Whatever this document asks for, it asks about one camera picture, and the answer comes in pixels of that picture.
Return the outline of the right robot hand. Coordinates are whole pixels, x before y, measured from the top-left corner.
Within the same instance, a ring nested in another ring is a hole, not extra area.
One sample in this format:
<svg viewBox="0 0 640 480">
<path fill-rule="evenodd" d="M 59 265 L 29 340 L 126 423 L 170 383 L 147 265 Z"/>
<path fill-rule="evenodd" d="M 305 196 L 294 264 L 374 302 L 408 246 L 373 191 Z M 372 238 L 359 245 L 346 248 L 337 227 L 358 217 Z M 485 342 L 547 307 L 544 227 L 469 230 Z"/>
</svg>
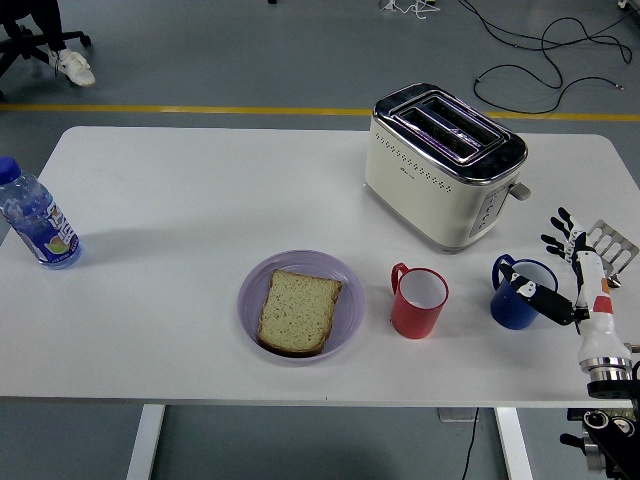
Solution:
<svg viewBox="0 0 640 480">
<path fill-rule="evenodd" d="M 507 291 L 548 319 L 563 326 L 576 326 L 582 336 L 578 361 L 583 371 L 604 367 L 630 369 L 631 353 L 615 331 L 613 304 L 601 257 L 585 229 L 566 209 L 560 207 L 551 224 L 564 235 L 564 240 L 549 235 L 542 235 L 541 240 L 549 253 L 571 265 L 576 276 L 577 299 L 565 298 L 501 260 L 497 267 L 507 282 Z"/>
</svg>

